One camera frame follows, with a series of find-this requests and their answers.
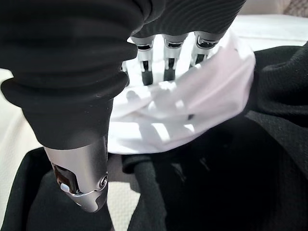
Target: black cloth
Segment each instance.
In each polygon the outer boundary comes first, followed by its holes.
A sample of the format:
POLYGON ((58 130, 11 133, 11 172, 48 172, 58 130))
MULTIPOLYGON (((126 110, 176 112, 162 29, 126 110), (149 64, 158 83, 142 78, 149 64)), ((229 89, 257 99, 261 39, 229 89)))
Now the black cloth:
MULTIPOLYGON (((141 196, 129 231, 308 230, 308 44, 256 52, 238 116, 161 154, 123 156, 141 196)), ((1 231, 109 231, 107 206, 83 212, 43 149, 15 177, 1 231)))

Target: black fabric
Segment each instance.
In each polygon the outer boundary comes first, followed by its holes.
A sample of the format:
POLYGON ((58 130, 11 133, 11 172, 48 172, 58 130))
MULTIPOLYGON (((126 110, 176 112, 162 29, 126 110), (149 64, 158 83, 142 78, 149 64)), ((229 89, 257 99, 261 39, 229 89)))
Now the black fabric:
MULTIPOLYGON (((141 196, 129 231, 308 230, 308 45, 256 52, 240 115, 161 154, 123 157, 141 196)), ((43 149, 14 180, 1 231, 109 231, 55 182, 43 149)))

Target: white fabric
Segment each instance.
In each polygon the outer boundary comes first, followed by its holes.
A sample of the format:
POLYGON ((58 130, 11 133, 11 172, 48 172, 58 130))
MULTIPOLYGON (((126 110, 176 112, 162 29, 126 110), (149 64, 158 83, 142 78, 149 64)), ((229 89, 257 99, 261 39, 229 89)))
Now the white fabric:
MULTIPOLYGON (((232 25, 235 31, 253 50, 266 49, 279 45, 302 46, 308 40, 308 18, 299 18, 285 15, 245 15, 238 16, 232 25)), ((0 69, 0 82, 12 77, 9 71, 0 69)), ((24 119, 19 108, 9 104, 0 93, 0 226, 4 217, 7 200, 16 171, 24 155, 39 146, 29 124, 24 119)), ((131 184, 123 184, 121 168, 116 165, 113 172, 118 176, 109 183, 108 207, 116 231, 126 231, 128 220, 135 209, 134 203, 125 204, 123 201, 138 201, 139 195, 131 190, 131 184), (120 201, 118 197, 111 196, 121 190, 120 201)))
POLYGON ((154 41, 156 84, 143 86, 138 61, 127 62, 131 85, 114 100, 108 135, 111 153, 165 152, 243 110, 255 67, 251 48, 227 32, 212 57, 188 71, 193 43, 194 35, 190 34, 183 45, 175 81, 161 82, 161 36, 154 41))

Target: robotic arm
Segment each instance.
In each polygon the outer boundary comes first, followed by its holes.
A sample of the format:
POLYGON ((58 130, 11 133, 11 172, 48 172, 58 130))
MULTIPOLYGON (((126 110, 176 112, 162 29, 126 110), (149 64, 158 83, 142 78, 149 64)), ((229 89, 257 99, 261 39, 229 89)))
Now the robotic arm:
POLYGON ((88 212, 106 202, 109 119, 128 82, 123 61, 138 55, 143 83, 152 84, 153 39, 163 34, 164 80, 174 80, 187 33, 196 35, 193 66, 244 2, 0 0, 0 67, 14 76, 1 90, 22 108, 64 193, 88 212))

